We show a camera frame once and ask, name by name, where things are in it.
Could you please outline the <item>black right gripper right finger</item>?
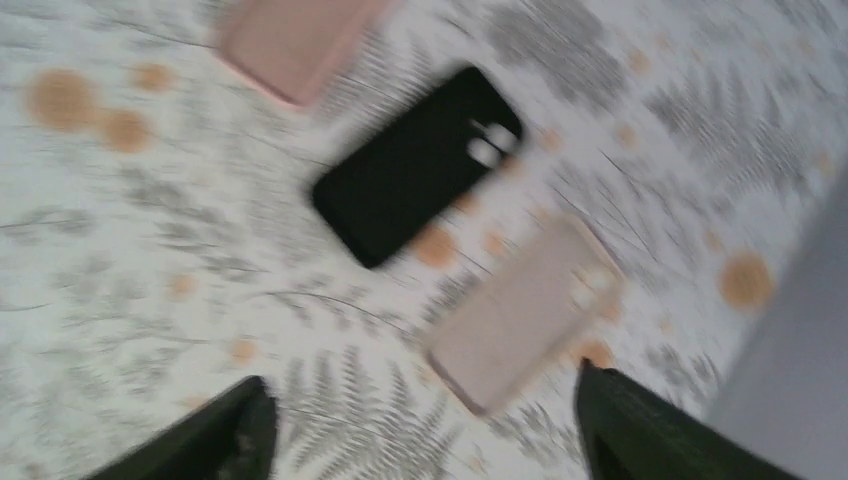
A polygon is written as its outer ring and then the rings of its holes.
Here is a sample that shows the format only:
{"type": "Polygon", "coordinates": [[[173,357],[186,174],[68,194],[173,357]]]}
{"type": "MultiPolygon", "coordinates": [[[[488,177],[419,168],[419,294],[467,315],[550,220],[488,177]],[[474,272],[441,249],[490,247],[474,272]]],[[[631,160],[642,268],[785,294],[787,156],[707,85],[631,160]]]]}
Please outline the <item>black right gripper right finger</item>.
{"type": "Polygon", "coordinates": [[[591,479],[779,480],[753,455],[613,368],[581,361],[574,410],[591,479]]]}

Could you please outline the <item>dark phone case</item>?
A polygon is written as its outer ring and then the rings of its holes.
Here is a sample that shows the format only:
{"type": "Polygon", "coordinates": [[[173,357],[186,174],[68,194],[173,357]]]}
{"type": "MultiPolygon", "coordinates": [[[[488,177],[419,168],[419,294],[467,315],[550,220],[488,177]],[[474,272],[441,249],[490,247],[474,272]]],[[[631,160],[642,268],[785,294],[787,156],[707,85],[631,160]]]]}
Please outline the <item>dark phone case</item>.
{"type": "Polygon", "coordinates": [[[354,259],[374,269],[501,167],[523,139],[511,105],[467,65],[320,176],[311,201],[354,259]]]}

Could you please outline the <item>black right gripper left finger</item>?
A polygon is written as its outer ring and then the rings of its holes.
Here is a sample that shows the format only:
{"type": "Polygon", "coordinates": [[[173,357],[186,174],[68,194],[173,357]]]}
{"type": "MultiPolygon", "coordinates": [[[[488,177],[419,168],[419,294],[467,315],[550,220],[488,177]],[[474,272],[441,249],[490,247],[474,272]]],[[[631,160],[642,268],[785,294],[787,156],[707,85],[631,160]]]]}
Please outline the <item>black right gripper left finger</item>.
{"type": "Polygon", "coordinates": [[[248,376],[92,473],[91,480],[265,480],[278,438],[277,399],[248,376]]]}

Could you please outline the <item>pink silicone phone case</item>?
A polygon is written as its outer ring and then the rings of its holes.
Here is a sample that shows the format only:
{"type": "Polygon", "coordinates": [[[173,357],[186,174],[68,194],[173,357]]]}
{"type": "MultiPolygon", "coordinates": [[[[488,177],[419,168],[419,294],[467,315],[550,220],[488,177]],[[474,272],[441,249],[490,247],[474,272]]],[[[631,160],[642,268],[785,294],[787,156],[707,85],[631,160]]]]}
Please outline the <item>pink silicone phone case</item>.
{"type": "Polygon", "coordinates": [[[296,108],[314,103],[386,1],[240,1],[217,32],[221,61],[296,108]]]}

